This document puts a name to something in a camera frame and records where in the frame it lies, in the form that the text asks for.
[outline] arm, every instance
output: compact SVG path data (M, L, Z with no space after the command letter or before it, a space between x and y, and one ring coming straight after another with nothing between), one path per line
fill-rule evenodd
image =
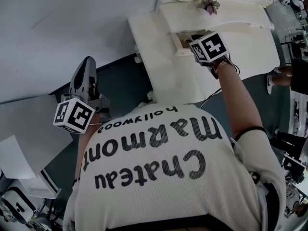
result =
M90 124L100 123L100 116L98 113L94 113ZM83 160L83 154L86 150L89 140L91 139L92 135L100 128L101 125L89 125L88 129L85 134L80 134L79 142L78 142L78 156L77 156L77 163L75 169L75 179L78 179L80 176L80 167Z
M235 69L229 63L220 66L218 77L233 137L247 128L262 127L257 107Z

